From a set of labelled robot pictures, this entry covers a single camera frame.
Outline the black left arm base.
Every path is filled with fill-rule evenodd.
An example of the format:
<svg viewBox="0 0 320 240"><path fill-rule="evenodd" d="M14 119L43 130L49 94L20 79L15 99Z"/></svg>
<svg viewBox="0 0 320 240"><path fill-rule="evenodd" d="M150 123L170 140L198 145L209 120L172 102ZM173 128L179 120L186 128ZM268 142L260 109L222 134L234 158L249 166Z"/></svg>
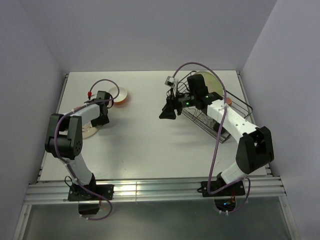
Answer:
<svg viewBox="0 0 320 240"><path fill-rule="evenodd" d="M81 218L88 221L99 221L111 214L113 205L110 200L113 199L114 195L113 184L97 184L93 174L89 184L83 185L83 187L72 181L69 184L67 179L72 180L72 178L70 176L64 178L64 183L69 187L67 201L78 202L78 213ZM106 201L109 204L109 212L105 216L94 218L100 210L102 201Z"/></svg>

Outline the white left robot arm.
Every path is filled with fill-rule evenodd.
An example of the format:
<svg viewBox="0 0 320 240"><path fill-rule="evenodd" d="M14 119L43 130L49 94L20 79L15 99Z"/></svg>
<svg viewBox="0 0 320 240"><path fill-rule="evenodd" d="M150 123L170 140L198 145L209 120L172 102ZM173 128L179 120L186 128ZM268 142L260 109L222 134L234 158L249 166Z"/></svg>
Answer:
<svg viewBox="0 0 320 240"><path fill-rule="evenodd" d="M88 169L81 155L82 128L86 124L91 124L93 128L108 124L109 102L113 102L112 95L99 91L96 98L86 101L85 105L77 110L66 114L54 113L49 118L45 150L63 162L72 182L81 185L79 194L86 200L95 198L98 188L93 184L94 174Z"/></svg>

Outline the clear drinking glass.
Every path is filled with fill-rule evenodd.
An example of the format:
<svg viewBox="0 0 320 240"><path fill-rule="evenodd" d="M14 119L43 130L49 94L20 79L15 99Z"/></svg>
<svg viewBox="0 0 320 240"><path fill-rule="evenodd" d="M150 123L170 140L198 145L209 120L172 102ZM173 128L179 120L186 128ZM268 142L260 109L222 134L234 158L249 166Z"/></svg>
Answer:
<svg viewBox="0 0 320 240"><path fill-rule="evenodd" d="M215 124L215 120L207 115L203 117L203 120L209 127L213 127Z"/></svg>

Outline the pink ceramic mug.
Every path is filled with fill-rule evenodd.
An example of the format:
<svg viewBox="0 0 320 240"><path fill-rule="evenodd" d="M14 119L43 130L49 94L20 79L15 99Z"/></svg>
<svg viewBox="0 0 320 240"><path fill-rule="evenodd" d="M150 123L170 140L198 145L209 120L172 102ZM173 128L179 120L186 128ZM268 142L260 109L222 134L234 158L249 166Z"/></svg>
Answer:
<svg viewBox="0 0 320 240"><path fill-rule="evenodd" d="M232 103L233 103L233 101L232 101L231 98L227 97L227 98L226 98L226 103L227 103L227 105L231 106Z"/></svg>

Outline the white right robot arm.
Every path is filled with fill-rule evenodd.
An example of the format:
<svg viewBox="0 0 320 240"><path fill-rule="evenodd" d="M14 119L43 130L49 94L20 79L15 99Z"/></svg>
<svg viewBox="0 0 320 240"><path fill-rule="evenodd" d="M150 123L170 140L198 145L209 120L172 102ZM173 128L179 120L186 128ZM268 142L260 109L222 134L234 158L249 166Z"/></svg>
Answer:
<svg viewBox="0 0 320 240"><path fill-rule="evenodd" d="M209 91L205 77L196 73L187 77L185 92L175 89L178 82L168 77L165 84L171 89L159 115L160 119L174 120L184 108L194 107L216 121L237 142L235 162L217 176L216 189L229 194L234 183L274 160L271 131L247 121L227 104L224 93Z"/></svg>

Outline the green and cream plate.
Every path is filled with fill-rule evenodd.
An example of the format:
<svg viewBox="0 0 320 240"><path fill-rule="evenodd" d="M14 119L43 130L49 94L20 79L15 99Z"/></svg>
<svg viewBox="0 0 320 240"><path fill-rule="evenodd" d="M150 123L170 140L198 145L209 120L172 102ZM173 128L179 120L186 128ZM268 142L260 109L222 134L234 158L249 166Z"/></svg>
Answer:
<svg viewBox="0 0 320 240"><path fill-rule="evenodd" d="M221 83L212 73L207 72L207 71L197 71L194 74L195 75L202 75L202 77L204 79L204 83L207 86L209 93L215 92L215 93L219 94L221 97L224 96L224 90L223 90Z"/></svg>

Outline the orange and white bowl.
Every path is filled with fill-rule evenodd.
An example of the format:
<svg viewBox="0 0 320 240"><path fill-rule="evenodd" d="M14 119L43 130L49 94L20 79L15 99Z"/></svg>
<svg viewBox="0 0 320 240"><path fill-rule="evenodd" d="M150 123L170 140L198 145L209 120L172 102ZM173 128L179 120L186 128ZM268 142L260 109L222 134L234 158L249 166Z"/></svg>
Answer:
<svg viewBox="0 0 320 240"><path fill-rule="evenodd" d="M126 103L127 99L128 99L128 91L120 86L119 89L117 89L117 87L112 87L109 89L108 91L113 97L115 97L118 94L118 97L114 99L114 103L116 105L123 105Z"/></svg>

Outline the pink and cream plate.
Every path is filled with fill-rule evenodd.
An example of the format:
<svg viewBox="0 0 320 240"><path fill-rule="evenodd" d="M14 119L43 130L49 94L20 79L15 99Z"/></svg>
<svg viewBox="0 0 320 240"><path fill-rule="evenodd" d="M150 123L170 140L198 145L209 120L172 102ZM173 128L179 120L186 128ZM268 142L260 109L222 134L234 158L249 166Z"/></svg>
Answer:
<svg viewBox="0 0 320 240"><path fill-rule="evenodd" d="M98 132L98 130L99 130L98 127L93 127L92 123L89 122L82 127L82 138L83 139L90 138L93 135L95 135Z"/></svg>

